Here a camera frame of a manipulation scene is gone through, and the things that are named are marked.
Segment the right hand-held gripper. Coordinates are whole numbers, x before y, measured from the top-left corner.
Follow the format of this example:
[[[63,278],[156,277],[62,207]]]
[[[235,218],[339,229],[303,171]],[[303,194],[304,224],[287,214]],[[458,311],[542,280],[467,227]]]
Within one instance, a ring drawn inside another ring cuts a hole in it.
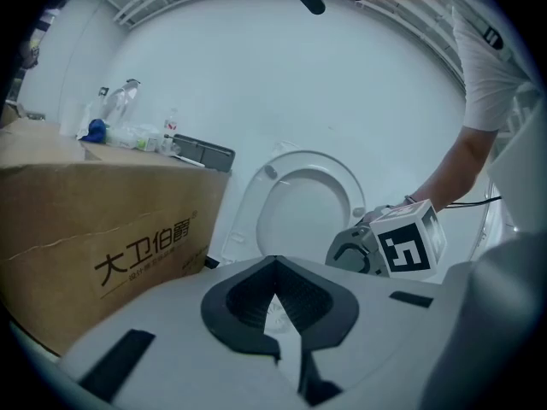
[[[437,274],[447,242],[429,200],[377,208],[374,214],[373,220],[337,234],[327,251],[326,265],[409,280],[426,280]]]

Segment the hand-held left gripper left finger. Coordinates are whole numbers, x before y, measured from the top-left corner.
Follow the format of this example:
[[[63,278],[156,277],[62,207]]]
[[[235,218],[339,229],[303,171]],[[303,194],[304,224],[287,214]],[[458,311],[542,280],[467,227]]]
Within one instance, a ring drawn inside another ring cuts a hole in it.
[[[297,393],[296,329],[274,295],[262,332],[281,344],[271,356],[239,354],[203,324],[201,302],[214,284],[244,263],[160,284],[134,298],[83,335],[58,366],[80,381],[127,331],[154,339],[112,400],[119,409],[304,409]]]

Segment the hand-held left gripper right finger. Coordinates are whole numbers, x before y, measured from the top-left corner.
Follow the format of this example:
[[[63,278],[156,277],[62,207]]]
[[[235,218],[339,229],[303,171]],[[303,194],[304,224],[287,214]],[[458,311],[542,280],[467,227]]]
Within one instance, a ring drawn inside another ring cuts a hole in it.
[[[275,289],[301,333],[296,391],[278,409],[422,409],[462,305],[462,268],[442,284],[275,259]]]

